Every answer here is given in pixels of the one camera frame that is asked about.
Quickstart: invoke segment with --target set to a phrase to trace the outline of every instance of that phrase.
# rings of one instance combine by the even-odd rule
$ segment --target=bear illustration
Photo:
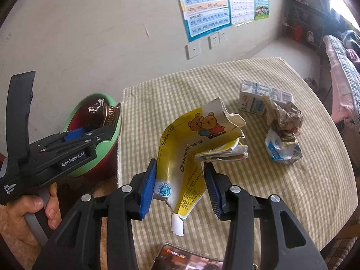
[[[225,127],[220,126],[217,123],[217,119],[214,117],[214,113],[210,112],[208,116],[202,119],[201,125],[204,129],[207,129],[211,135],[217,137],[221,134],[225,134]]]
[[[208,129],[204,129],[201,125],[204,117],[198,112],[192,121],[189,121],[188,125],[192,131],[196,131],[200,136],[206,136],[209,139],[213,138]]]

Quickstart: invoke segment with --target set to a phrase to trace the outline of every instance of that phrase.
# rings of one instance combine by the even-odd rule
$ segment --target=table
[[[270,160],[264,139],[266,118],[238,109],[241,79],[292,92],[304,115],[298,137],[304,158],[283,166]],[[118,186],[130,182],[156,158],[164,129],[182,114],[220,96],[229,112],[239,113],[249,158],[216,163],[232,183],[267,198],[278,194],[294,212],[318,249],[342,228],[357,207],[349,156],[330,115],[305,81],[281,58],[255,58],[204,66],[166,75],[123,91]],[[184,222],[183,237],[170,232],[171,210],[153,200],[142,222],[133,221],[139,269],[149,269],[161,244],[168,242],[206,256],[223,258],[229,222],[212,212],[207,193]],[[255,222],[255,257],[260,258],[260,229]]]

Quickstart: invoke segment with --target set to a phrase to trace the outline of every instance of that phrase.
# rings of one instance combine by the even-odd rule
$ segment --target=smartphone screen
[[[204,257],[170,244],[165,244],[151,270],[221,270],[221,260]]]

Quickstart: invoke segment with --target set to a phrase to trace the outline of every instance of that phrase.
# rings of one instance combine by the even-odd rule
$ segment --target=window
[[[347,19],[353,27],[355,27],[357,30],[360,30],[358,23],[356,22],[354,16],[352,16],[349,8],[345,5],[343,0],[331,0],[331,8]]]

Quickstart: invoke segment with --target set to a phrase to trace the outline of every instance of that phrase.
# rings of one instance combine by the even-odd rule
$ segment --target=metal rivet
[[[91,200],[91,195],[90,194],[85,194],[81,197],[81,201],[87,202]]]
[[[240,189],[239,186],[231,186],[230,191],[233,192],[233,193],[240,193],[241,189]]]
[[[121,187],[121,190],[122,190],[123,192],[131,192],[132,189],[133,189],[133,188],[132,188],[132,186],[130,186],[130,185],[124,185],[124,186]]]
[[[271,195],[270,200],[275,202],[275,203],[279,203],[280,202],[280,197],[278,195]]]

